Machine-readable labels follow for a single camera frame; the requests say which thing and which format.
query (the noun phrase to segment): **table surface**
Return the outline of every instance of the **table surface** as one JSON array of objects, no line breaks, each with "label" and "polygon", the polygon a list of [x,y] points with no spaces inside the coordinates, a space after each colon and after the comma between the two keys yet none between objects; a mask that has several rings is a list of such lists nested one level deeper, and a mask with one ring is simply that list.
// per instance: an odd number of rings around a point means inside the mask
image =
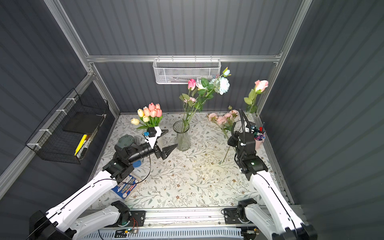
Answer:
[{"label": "table surface", "polygon": [[[164,115],[160,128],[169,130],[162,137],[164,146],[175,144],[176,133],[172,126],[182,116],[183,114]],[[142,137],[144,131],[137,130],[137,126],[131,124],[131,119],[137,117],[119,116],[96,174],[112,159],[114,145],[120,137],[125,134]],[[224,159],[229,147],[226,138],[216,124],[208,121],[207,114],[195,114],[190,126],[191,148],[184,152],[175,149],[166,160],[156,159],[151,154],[150,175],[136,186],[126,198],[125,204],[133,209],[142,209],[236,206],[239,200],[248,198],[262,202],[257,190],[240,173],[233,159],[235,151],[232,147]],[[278,186],[263,145],[257,150],[257,155],[264,161]],[[148,171],[147,157],[132,173],[144,179]],[[122,199],[110,190],[88,209],[102,209],[117,200]]]}]

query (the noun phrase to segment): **yellow highlighter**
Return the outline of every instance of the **yellow highlighter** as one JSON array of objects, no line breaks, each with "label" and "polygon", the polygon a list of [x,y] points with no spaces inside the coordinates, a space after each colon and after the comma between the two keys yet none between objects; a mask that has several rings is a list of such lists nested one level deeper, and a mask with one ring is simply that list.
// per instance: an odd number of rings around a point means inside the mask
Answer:
[{"label": "yellow highlighter", "polygon": [[79,145],[77,145],[76,151],[74,153],[75,156],[80,151],[81,147],[84,145],[84,142],[87,140],[87,137],[88,136],[86,134],[84,134],[83,137],[81,138]]}]

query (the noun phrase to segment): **light blue flower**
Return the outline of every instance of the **light blue flower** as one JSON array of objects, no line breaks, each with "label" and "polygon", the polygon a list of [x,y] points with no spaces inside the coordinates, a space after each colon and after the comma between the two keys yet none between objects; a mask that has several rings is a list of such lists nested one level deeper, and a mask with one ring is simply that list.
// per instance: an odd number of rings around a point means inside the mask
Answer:
[{"label": "light blue flower", "polygon": [[224,93],[228,92],[229,82],[228,82],[228,79],[223,77],[219,78],[219,81],[220,81],[219,93],[220,95],[223,95]]}]

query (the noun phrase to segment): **black wire basket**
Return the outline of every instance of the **black wire basket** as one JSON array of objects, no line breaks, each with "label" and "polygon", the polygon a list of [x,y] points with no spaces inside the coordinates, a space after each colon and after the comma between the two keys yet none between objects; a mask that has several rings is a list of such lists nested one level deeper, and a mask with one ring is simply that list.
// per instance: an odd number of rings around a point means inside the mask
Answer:
[{"label": "black wire basket", "polygon": [[[103,124],[108,112],[108,102],[101,98],[78,94],[66,100],[70,100],[69,103],[63,109],[56,110],[59,114],[50,126],[40,129],[42,122],[30,136],[26,146],[43,160],[80,164],[80,160],[85,157],[89,145]],[[93,124],[87,124],[87,127],[92,130],[87,130],[87,133],[68,130],[68,125],[71,125],[79,116],[93,118]],[[84,135],[87,135],[87,140],[81,145]]]}]

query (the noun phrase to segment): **wire basket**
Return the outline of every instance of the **wire basket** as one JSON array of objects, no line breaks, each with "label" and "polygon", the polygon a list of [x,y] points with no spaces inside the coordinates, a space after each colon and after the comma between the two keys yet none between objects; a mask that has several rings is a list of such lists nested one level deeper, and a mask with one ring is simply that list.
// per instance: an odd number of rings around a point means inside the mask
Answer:
[{"label": "wire basket", "polygon": [[[104,99],[76,95],[63,109],[56,110],[60,112],[59,115],[48,128],[39,130],[43,134],[37,140],[34,139],[34,134],[31,135],[26,146],[43,160],[80,164],[80,160],[85,157],[89,145],[103,124],[108,109],[108,102]],[[84,134],[64,131],[63,128],[76,113],[95,114],[101,116],[101,120],[75,155],[75,150]]]},{"label": "wire basket", "polygon": [[153,71],[158,84],[188,84],[188,81],[201,76],[215,76],[220,73],[221,62],[169,62],[155,59]]}]

